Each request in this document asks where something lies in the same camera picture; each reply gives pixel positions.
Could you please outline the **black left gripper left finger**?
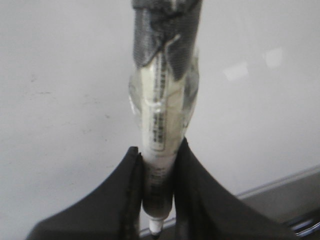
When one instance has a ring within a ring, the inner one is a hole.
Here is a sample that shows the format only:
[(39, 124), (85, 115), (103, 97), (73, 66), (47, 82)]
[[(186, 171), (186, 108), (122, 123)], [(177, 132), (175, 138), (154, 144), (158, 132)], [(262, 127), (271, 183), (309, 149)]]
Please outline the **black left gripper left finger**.
[(131, 146), (95, 190), (67, 209), (37, 223), (28, 240), (138, 240), (143, 163)]

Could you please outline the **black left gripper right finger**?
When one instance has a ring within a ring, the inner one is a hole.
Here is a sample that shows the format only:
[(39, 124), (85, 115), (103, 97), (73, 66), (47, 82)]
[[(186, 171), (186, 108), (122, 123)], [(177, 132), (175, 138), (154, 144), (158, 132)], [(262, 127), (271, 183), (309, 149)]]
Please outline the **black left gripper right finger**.
[(177, 240), (295, 240), (284, 225), (250, 208), (201, 165), (184, 139), (173, 173)]

